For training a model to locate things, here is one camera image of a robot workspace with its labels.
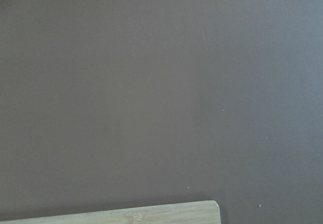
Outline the bamboo cutting board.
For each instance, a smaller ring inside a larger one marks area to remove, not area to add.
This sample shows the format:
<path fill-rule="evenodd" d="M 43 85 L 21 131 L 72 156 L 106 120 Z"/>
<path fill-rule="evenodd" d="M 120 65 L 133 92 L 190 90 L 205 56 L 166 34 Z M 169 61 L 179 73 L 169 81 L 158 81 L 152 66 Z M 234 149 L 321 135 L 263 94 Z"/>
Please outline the bamboo cutting board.
<path fill-rule="evenodd" d="M 221 223 L 214 200 L 1 221 L 1 223 Z"/>

